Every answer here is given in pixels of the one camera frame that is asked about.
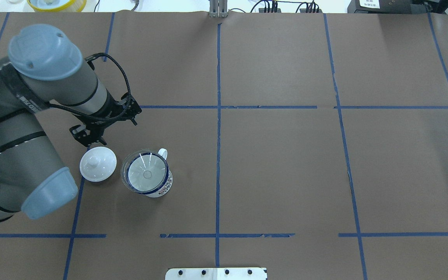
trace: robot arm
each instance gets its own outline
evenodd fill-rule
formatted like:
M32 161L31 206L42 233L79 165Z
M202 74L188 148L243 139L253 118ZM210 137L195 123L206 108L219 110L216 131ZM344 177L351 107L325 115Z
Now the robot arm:
M0 59L0 222L22 210L41 218L77 195L77 186L39 125L35 113L60 108L82 121L70 129L88 147L106 145L105 128L141 113L128 92L115 101L61 30L46 24L25 27L9 43L9 56ZM55 100L61 105L52 104Z

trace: table surface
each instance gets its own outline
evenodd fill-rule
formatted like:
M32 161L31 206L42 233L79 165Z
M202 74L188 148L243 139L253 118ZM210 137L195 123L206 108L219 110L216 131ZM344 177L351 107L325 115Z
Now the table surface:
M227 5L228 9L239 8L249 12L256 2L258 2L258 0L228 0ZM134 0L99 0L98 4L97 0L87 0L83 11L94 11L96 4L98 4L96 11L99 12L130 11L134 8L134 3ZM318 0L316 3L325 13L345 14L350 0ZM262 7L262 5L263 4L259 4L254 12L258 12L258 7ZM139 5L136 11L191 12L208 11L209 7L208 0L139 0ZM281 12L295 12L297 7L297 3L279 3ZM16 4L9 3L7 0L0 0L0 11L33 12L34 10L27 4L26 0L22 0L20 3Z
M0 58L33 23L115 57L143 113L105 132L119 164L99 183L78 121L37 115L80 191L0 224L0 279L448 279L448 16L0 13ZM110 61L96 73L125 92ZM123 158L161 147L169 193L127 189Z

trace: white lid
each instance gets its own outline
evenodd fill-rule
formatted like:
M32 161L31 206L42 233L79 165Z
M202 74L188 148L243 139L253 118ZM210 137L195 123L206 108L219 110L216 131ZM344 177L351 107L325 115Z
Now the white lid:
M80 173L91 182L100 182L112 175L117 166L115 153L107 147L96 147L87 151L80 160Z

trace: metal bracket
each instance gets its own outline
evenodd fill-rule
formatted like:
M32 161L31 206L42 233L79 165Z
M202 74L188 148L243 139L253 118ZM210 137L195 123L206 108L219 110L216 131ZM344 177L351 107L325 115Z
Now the metal bracket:
M210 0L210 17L211 18L227 18L228 0Z
M165 280L267 280L266 268L169 269Z

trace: white sticker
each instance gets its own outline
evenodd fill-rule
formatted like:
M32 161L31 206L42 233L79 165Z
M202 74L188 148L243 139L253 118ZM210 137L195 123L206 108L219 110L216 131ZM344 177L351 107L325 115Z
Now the white sticker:
M379 9L379 0L359 0L362 7Z

